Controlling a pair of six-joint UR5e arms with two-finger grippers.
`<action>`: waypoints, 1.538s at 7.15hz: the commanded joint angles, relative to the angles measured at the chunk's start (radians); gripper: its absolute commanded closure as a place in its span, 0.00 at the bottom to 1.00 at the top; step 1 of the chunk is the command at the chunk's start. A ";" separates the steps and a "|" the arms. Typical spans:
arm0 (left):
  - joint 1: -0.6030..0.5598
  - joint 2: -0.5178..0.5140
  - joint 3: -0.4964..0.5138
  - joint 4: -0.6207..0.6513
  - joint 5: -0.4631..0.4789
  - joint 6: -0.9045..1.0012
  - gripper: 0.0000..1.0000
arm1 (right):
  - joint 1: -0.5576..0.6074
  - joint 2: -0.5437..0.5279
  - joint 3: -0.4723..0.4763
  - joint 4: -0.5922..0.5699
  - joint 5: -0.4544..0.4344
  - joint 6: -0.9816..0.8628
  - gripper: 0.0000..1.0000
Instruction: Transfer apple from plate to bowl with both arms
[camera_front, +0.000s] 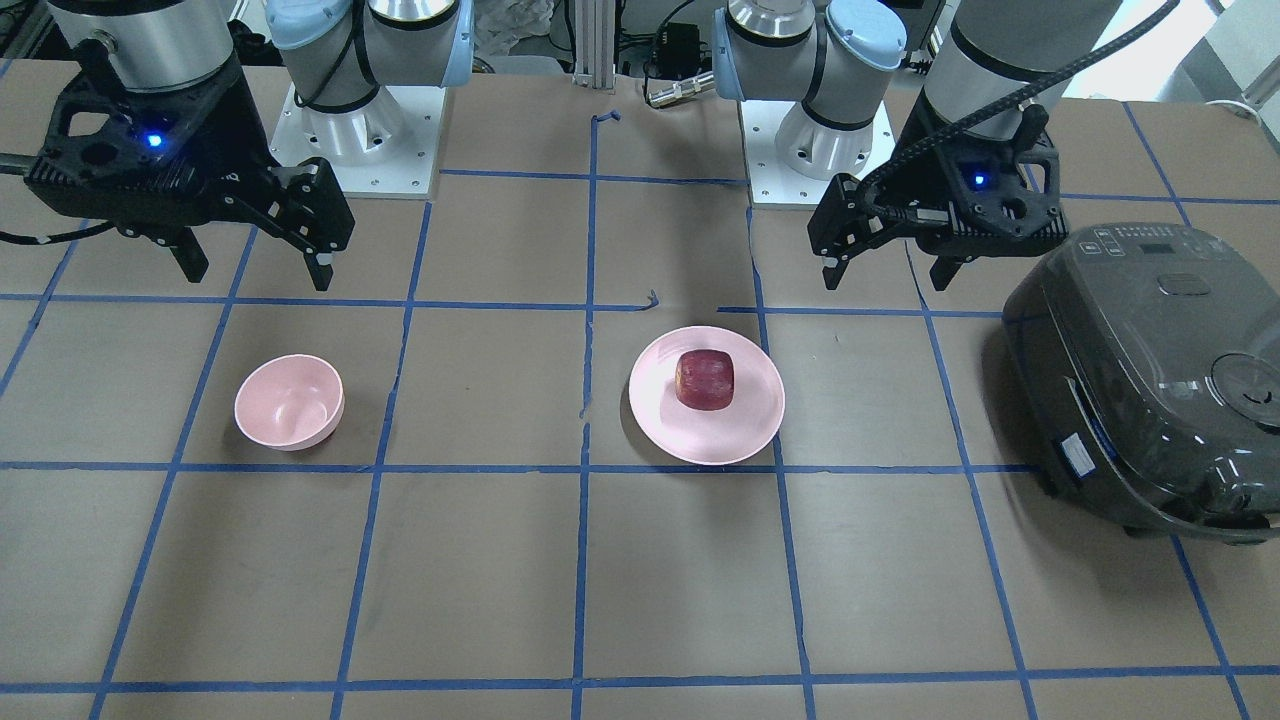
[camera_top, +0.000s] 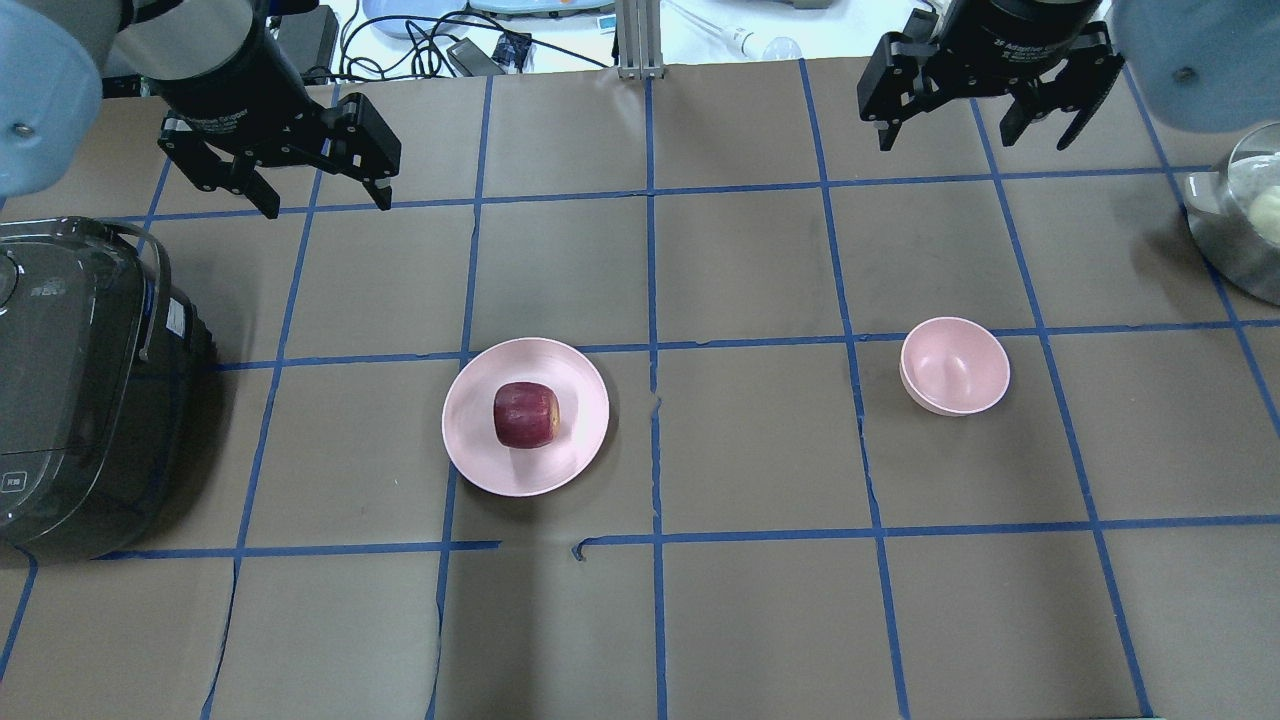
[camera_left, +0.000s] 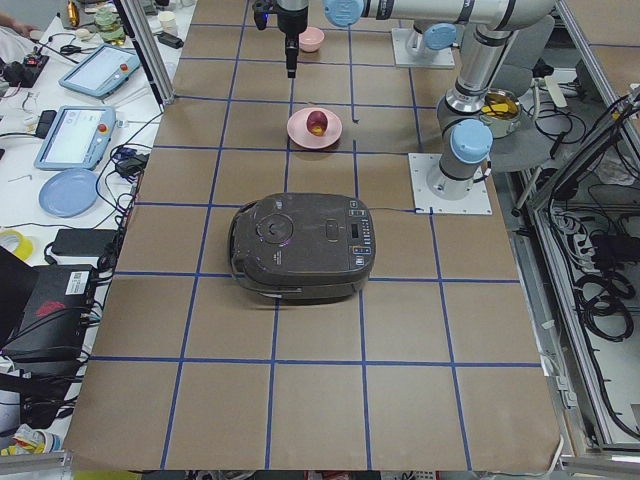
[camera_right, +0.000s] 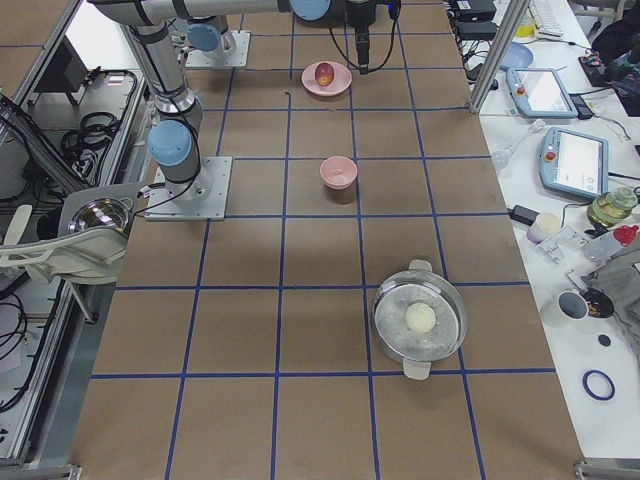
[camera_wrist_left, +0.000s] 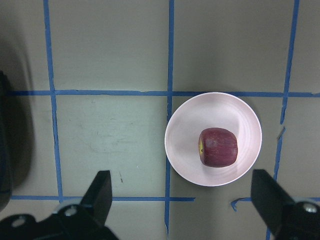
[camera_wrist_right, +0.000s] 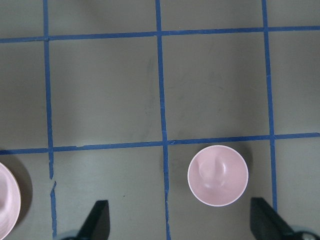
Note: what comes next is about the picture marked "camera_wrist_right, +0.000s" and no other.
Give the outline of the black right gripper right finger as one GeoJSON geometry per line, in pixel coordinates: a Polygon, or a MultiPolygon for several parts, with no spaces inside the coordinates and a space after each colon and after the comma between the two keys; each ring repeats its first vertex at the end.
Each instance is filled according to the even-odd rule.
{"type": "Polygon", "coordinates": [[[262,197],[250,200],[250,230],[256,240],[296,240],[294,230],[262,197]]]}

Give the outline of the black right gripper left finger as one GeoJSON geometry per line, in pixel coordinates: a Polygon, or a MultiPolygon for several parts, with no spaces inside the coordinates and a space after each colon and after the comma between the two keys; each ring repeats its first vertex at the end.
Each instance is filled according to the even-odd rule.
{"type": "Polygon", "coordinates": [[[76,240],[108,240],[110,236],[108,200],[98,200],[77,233],[76,240]]]}

